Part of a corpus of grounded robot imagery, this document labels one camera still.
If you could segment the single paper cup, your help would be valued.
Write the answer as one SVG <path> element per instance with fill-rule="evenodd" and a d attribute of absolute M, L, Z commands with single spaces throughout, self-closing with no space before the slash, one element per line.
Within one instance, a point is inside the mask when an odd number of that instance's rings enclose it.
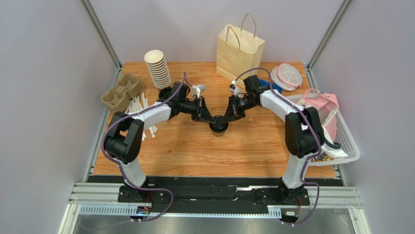
<path fill-rule="evenodd" d="M 222 136 L 224 136 L 226 131 L 214 131 L 214 130 L 212 130 L 211 132 L 215 137 L 222 137 Z"/>

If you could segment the brown paper bag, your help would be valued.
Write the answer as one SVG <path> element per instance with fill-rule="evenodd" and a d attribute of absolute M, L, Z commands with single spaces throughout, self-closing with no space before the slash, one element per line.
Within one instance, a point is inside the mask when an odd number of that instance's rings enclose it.
<path fill-rule="evenodd" d="M 265 40 L 242 26 L 227 24 L 217 36 L 216 72 L 230 81 L 260 66 Z"/>

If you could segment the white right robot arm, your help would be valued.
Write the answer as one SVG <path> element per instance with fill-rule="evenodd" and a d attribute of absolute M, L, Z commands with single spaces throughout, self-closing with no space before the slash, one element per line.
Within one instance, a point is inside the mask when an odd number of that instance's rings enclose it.
<path fill-rule="evenodd" d="M 229 97 L 228 108 L 219 120 L 221 126 L 245 117 L 245 111 L 262 106 L 285 123 L 285 145 L 289 151 L 286 171 L 278 185 L 280 200 L 289 203 L 296 199 L 304 188 L 304 174 L 313 154 L 321 152 L 325 138 L 319 117 L 314 107 L 301 107 L 276 92 L 271 85 L 262 85 L 256 75 L 244 79 L 246 93 Z"/>

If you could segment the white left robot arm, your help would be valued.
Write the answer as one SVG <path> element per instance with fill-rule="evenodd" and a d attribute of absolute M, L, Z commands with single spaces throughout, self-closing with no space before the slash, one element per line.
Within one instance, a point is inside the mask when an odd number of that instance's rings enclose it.
<path fill-rule="evenodd" d="M 137 159 L 145 130 L 180 113 L 189 114 L 194 122 L 216 122 L 203 97 L 187 97 L 189 89 L 185 82 L 177 81 L 171 88 L 160 91 L 159 100 L 150 107 L 131 114 L 115 113 L 104 133 L 101 151 L 117 164 L 125 183 L 140 193 L 151 191 Z"/>

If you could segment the blue cloth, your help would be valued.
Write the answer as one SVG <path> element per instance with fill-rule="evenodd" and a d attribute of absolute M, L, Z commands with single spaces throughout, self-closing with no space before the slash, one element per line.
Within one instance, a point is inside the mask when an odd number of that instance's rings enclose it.
<path fill-rule="evenodd" d="M 267 87 L 269 87 L 269 81 L 266 81 L 266 80 L 261 80 L 261 84 L 264 86 L 264 85 L 266 85 Z M 271 84 L 272 85 L 272 89 L 275 89 L 278 93 L 282 93 L 282 88 L 280 87 L 280 86 L 278 86 L 277 84 L 275 84 L 275 83 L 272 83 Z"/>

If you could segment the stack of black lids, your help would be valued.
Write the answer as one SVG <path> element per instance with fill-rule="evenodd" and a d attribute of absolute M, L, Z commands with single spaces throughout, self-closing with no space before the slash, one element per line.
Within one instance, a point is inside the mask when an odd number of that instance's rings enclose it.
<path fill-rule="evenodd" d="M 170 98 L 171 96 L 172 96 L 172 88 L 171 87 L 167 87 L 167 88 L 164 88 L 164 89 L 162 89 L 160 92 L 159 92 L 159 102 L 164 102 L 164 101 L 166 101 L 168 98 Z"/>

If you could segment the pile of wrapped straws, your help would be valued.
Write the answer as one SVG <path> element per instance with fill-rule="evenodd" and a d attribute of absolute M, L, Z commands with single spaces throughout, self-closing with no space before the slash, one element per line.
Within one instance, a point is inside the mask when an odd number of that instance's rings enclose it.
<path fill-rule="evenodd" d="M 141 92 L 140 95 L 130 100 L 129 105 L 127 106 L 127 109 L 124 111 L 124 113 L 129 114 L 132 112 L 138 112 L 147 108 L 148 106 L 148 99 L 145 97 L 145 93 Z M 155 134 L 157 133 L 158 128 L 153 125 L 148 130 L 150 131 L 151 137 L 155 138 Z"/>

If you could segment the stack of paper cups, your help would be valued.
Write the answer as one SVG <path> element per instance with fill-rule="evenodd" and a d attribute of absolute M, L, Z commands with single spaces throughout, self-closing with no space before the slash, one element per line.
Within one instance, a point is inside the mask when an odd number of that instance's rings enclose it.
<path fill-rule="evenodd" d="M 158 89 L 169 87 L 171 77 L 163 52 L 160 50 L 148 51 L 144 56 L 144 60 L 155 87 Z"/>

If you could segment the white pink mesh pouches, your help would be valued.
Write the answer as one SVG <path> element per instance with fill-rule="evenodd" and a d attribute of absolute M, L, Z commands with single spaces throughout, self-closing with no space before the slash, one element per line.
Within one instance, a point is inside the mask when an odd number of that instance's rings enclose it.
<path fill-rule="evenodd" d="M 272 69 L 271 79 L 285 91 L 294 91 L 303 84 L 303 77 L 298 69 L 288 63 L 281 63 Z"/>

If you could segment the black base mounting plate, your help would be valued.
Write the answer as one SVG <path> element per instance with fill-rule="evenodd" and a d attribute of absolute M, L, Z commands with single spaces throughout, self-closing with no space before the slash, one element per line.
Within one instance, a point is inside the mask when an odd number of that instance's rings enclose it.
<path fill-rule="evenodd" d="M 265 214 L 268 205 L 310 205 L 308 191 L 289 203 L 280 200 L 280 178 L 244 177 L 171 177 L 149 176 L 151 192 L 139 192 L 123 184 L 118 202 L 148 203 L 152 212 L 168 209 L 170 213 L 207 213 L 218 215 Z"/>

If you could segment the cardboard cup carrier stack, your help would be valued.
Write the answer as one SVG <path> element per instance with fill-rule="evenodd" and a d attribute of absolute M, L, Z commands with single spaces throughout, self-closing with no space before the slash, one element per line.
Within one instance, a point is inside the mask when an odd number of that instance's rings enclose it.
<path fill-rule="evenodd" d="M 138 76 L 128 73 L 117 81 L 116 86 L 107 90 L 101 97 L 101 101 L 110 113 L 124 112 L 130 100 L 136 98 L 142 92 L 143 86 Z"/>

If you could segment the pink mesh bag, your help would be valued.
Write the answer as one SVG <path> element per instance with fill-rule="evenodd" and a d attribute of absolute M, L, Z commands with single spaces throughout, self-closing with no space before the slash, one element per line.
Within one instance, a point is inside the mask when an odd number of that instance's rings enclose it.
<path fill-rule="evenodd" d="M 306 90 L 303 96 L 297 101 L 298 105 L 314 107 L 317 109 L 322 127 L 326 129 L 332 141 L 337 135 L 336 114 L 339 104 L 336 95 L 323 93 L 317 89 Z"/>

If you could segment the white garment in basket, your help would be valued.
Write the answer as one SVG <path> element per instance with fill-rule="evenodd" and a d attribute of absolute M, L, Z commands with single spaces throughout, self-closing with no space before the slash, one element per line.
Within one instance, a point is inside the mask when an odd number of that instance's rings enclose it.
<path fill-rule="evenodd" d="M 335 159 L 347 158 L 348 154 L 341 148 L 341 145 L 334 142 L 325 127 L 322 128 L 324 132 L 324 144 L 321 147 L 321 154 L 312 159 L 312 161 L 332 161 Z"/>

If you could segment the white plastic basket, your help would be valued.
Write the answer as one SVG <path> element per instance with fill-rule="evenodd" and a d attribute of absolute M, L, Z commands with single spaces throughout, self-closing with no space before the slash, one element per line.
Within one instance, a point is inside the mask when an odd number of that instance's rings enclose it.
<path fill-rule="evenodd" d="M 294 103 L 297 103 L 303 95 L 293 95 L 288 96 L 287 98 Z M 335 164 L 344 164 L 352 161 L 356 161 L 360 157 L 360 152 L 358 147 L 351 136 L 351 133 L 345 123 L 340 111 L 338 110 L 336 114 L 337 121 L 337 135 L 334 142 L 337 142 L 341 145 L 341 148 L 348 154 L 347 158 L 335 159 L 332 161 L 312 161 L 311 166 L 326 166 L 326 165 L 335 165 Z"/>

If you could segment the aluminium frame rail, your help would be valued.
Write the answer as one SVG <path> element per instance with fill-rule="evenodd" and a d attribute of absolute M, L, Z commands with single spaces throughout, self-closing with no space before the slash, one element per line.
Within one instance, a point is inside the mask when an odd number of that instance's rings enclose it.
<path fill-rule="evenodd" d="M 357 234 L 368 234 L 366 216 L 354 187 L 306 187 L 292 204 L 277 199 L 276 186 L 204 185 L 212 198 L 189 197 L 177 189 L 157 190 L 152 198 L 131 199 L 117 183 L 76 183 L 59 232 L 71 234 L 79 215 L 124 215 L 132 217 L 201 217 L 275 219 L 291 227 L 309 224 L 318 213 L 346 210 Z"/>

